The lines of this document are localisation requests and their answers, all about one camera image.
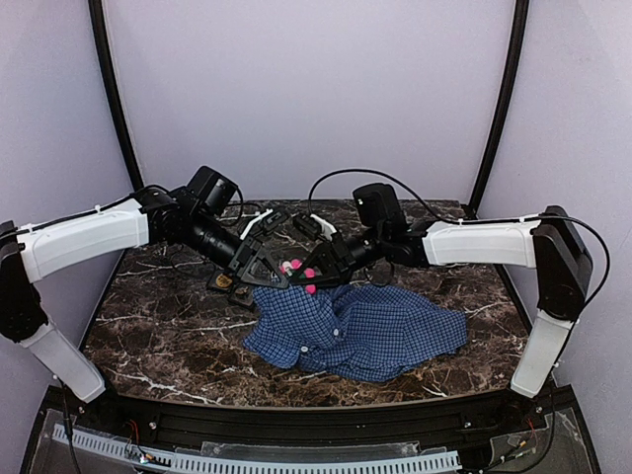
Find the pink flower brooch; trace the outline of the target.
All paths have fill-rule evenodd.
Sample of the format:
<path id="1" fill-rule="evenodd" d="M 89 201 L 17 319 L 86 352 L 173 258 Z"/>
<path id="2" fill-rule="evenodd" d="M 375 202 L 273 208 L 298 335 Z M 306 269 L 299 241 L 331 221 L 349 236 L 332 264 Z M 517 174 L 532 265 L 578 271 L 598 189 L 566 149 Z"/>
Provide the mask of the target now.
<path id="1" fill-rule="evenodd" d="M 299 259 L 285 260 L 279 264 L 281 274 L 289 283 L 286 290 L 290 294 L 314 296 L 317 292 L 317 285 L 309 283 L 309 280 L 316 277 L 316 272 L 311 268 L 302 268 L 303 262 Z"/>

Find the blue checkered shirt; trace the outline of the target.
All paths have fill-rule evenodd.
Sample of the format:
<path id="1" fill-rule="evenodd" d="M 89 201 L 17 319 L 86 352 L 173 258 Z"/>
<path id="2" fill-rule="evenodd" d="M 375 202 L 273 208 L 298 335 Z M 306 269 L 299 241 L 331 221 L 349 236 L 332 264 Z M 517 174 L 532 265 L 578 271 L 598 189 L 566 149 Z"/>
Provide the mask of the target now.
<path id="1" fill-rule="evenodd" d="M 463 313 L 396 286 L 258 287 L 245 348 L 278 368 L 383 382 L 467 342 Z"/>

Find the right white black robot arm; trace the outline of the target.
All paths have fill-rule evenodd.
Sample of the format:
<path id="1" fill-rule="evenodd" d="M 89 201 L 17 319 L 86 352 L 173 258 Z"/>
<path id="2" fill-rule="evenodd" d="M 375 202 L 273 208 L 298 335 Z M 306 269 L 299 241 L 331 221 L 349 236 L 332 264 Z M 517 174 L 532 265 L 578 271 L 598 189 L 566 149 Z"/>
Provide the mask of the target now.
<path id="1" fill-rule="evenodd" d="M 518 266 L 534 269 L 539 299 L 526 347 L 511 389 L 527 398 L 543 388 L 589 303 L 593 259 L 563 207 L 509 219 L 449 220 L 435 217 L 411 223 L 392 186 L 369 184 L 353 192 L 365 230 L 345 238 L 312 211 L 293 216 L 294 227 L 316 242 L 302 264 L 316 269 L 315 282 L 334 287 L 381 259 L 408 268 L 451 264 Z"/>

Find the gold round brooch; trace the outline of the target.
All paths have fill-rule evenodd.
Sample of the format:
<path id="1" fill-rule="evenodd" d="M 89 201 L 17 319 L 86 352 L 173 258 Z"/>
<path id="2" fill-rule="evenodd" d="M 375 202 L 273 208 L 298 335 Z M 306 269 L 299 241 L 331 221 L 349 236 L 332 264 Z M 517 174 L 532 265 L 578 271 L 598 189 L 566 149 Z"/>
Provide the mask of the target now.
<path id="1" fill-rule="evenodd" d="M 233 284 L 233 280 L 226 275 L 219 275 L 215 279 L 215 285 L 219 288 L 228 288 Z"/>

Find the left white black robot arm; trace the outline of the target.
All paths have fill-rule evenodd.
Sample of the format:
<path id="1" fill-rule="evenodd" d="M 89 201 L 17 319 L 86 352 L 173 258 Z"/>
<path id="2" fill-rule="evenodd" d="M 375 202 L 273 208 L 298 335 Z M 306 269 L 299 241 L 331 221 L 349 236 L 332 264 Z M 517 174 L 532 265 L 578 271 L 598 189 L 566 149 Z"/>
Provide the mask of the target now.
<path id="1" fill-rule="evenodd" d="M 30 352 L 81 402 L 106 391 L 101 371 L 45 312 L 39 282 L 86 262 L 158 243 L 180 244 L 208 258 L 234 282 L 286 289 L 289 281 L 253 228 L 241 233 L 219 217 L 242 192 L 220 172 L 202 166 L 172 190 L 149 185 L 112 203 L 39 224 L 1 225 L 1 335 Z"/>

